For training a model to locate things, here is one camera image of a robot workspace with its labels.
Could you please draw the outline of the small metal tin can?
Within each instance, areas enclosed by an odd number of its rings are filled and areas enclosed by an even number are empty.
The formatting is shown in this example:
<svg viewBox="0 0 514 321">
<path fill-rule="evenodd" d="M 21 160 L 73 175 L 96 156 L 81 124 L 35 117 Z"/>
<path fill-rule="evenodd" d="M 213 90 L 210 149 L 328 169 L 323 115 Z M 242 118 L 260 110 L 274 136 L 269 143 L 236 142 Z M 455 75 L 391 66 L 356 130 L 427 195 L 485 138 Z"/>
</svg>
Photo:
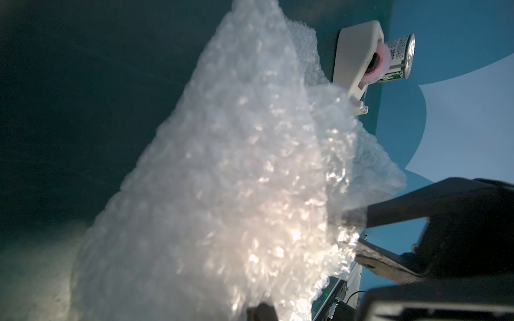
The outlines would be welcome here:
<svg viewBox="0 0 514 321">
<path fill-rule="evenodd" d="M 390 40 L 385 43 L 391 53 L 392 63 L 379 83 L 408 79 L 412 71 L 415 52 L 415 35 Z"/>
</svg>

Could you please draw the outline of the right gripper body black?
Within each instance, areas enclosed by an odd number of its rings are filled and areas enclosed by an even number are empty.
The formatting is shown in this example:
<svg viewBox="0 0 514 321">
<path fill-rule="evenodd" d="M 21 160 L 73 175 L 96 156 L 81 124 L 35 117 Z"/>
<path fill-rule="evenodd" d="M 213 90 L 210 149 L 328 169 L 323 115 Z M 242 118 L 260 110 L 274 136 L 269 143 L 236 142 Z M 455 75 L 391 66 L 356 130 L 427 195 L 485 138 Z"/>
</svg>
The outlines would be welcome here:
<svg viewBox="0 0 514 321">
<path fill-rule="evenodd" d="M 332 296 L 319 320 L 512 320 L 513 221 L 431 219 L 405 255 L 424 280 Z"/>
</svg>

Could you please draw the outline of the clear bubble wrap sheet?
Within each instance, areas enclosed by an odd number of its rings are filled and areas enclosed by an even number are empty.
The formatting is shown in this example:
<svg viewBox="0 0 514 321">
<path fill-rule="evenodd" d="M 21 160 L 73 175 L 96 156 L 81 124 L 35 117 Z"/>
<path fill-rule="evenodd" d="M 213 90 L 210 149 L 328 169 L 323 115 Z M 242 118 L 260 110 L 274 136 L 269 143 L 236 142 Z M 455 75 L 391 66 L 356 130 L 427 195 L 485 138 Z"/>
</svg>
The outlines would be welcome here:
<svg viewBox="0 0 514 321">
<path fill-rule="evenodd" d="M 87 231 L 70 320 L 310 320 L 406 177 L 321 71 L 315 31 L 234 1 L 171 116 Z"/>
</svg>

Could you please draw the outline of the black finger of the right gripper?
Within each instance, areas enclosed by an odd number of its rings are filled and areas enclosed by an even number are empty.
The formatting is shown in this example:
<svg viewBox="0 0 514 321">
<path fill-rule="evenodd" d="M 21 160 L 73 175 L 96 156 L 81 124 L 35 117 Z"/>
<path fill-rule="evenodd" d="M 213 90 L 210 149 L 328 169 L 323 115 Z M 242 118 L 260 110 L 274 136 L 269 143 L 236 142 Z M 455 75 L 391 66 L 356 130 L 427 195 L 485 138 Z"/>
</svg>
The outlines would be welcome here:
<svg viewBox="0 0 514 321">
<path fill-rule="evenodd" d="M 333 227 L 380 227 L 420 218 L 480 218 L 513 196 L 513 184 L 451 177 L 394 199 L 349 211 L 329 212 Z"/>
<path fill-rule="evenodd" d="M 405 255 L 397 255 L 372 243 L 359 239 L 355 261 L 375 275 L 395 284 L 414 284 L 424 280 L 417 266 Z"/>
</svg>

